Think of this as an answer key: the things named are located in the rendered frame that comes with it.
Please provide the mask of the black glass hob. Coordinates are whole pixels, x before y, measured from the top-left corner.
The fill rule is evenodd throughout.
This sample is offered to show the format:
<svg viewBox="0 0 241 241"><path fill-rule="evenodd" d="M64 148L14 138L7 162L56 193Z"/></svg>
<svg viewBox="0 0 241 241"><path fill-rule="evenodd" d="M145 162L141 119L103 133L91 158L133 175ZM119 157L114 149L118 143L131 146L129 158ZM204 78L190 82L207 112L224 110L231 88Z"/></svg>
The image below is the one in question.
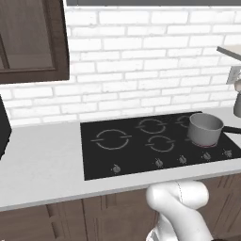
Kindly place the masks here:
<svg viewBox="0 0 241 241"><path fill-rule="evenodd" d="M84 177L87 181L136 174L159 169L174 169L241 157L241 148L221 135L212 147L199 147L187 137L189 112L83 122L80 124ZM232 150L233 157L226 157ZM202 156L208 152L211 160ZM180 156L186 164L179 162ZM159 158L163 167L155 160ZM114 165L120 172L113 171Z"/></svg>

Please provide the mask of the dark wood base cupboard door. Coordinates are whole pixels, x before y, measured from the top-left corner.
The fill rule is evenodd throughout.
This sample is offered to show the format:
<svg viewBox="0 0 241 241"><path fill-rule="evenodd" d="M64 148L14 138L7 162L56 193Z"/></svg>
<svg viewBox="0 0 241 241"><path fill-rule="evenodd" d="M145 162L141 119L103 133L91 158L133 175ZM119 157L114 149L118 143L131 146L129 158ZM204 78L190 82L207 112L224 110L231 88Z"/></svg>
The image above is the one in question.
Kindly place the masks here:
<svg viewBox="0 0 241 241"><path fill-rule="evenodd" d="M241 174L203 179L208 203L200 209L214 238L241 241Z"/></svg>
<svg viewBox="0 0 241 241"><path fill-rule="evenodd" d="M83 199L88 241L145 241L157 221L146 190Z"/></svg>
<svg viewBox="0 0 241 241"><path fill-rule="evenodd" d="M45 206L0 212L0 241L54 241Z"/></svg>

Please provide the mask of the black appliance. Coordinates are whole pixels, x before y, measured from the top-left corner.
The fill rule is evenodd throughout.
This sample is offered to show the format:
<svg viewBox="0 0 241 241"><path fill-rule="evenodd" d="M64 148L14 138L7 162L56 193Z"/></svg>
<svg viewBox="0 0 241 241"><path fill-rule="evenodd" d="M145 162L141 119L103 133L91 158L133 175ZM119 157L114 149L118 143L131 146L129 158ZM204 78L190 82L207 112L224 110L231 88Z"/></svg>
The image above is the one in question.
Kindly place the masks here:
<svg viewBox="0 0 241 241"><path fill-rule="evenodd" d="M5 154L11 132L12 129L8 120L8 115L2 97L0 96L0 159Z"/></svg>

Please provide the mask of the grey rounded jar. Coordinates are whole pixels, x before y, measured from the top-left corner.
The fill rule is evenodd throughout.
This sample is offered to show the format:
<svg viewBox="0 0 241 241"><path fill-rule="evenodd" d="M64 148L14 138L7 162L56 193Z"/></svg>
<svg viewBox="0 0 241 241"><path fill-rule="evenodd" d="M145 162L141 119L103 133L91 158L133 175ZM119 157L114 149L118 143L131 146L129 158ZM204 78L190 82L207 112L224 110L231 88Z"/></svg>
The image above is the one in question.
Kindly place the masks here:
<svg viewBox="0 0 241 241"><path fill-rule="evenodd" d="M241 118L241 73L234 83L234 89L237 91L236 100L233 106L233 113L237 118Z"/></svg>

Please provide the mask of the grey range hood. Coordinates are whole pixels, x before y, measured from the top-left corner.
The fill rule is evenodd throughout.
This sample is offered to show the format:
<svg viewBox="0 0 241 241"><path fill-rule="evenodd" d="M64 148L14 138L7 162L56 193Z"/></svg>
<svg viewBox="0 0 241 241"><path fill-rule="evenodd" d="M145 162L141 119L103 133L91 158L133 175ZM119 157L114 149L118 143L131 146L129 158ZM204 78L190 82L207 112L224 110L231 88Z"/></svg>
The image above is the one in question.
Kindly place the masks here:
<svg viewBox="0 0 241 241"><path fill-rule="evenodd" d="M241 0L66 0L69 7L241 7Z"/></svg>

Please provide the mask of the grey wall socket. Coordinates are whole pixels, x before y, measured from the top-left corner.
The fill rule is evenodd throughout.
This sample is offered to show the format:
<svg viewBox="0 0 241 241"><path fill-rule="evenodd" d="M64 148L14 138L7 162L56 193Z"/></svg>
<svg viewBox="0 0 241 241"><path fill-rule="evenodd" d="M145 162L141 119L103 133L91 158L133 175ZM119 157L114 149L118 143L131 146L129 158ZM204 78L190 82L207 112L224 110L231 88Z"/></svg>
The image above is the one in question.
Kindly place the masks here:
<svg viewBox="0 0 241 241"><path fill-rule="evenodd" d="M231 66L226 84L233 84L238 79L239 73L241 73L241 66Z"/></svg>

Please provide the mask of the dark wood wall cupboard door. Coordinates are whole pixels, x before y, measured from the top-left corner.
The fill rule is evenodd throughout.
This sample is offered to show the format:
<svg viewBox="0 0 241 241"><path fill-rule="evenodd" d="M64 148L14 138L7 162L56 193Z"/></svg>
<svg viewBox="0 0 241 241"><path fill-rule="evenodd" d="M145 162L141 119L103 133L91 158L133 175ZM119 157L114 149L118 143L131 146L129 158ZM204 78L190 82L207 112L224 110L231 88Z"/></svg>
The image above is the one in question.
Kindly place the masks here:
<svg viewBox="0 0 241 241"><path fill-rule="evenodd" d="M69 78L63 0L0 0L0 85Z"/></svg>

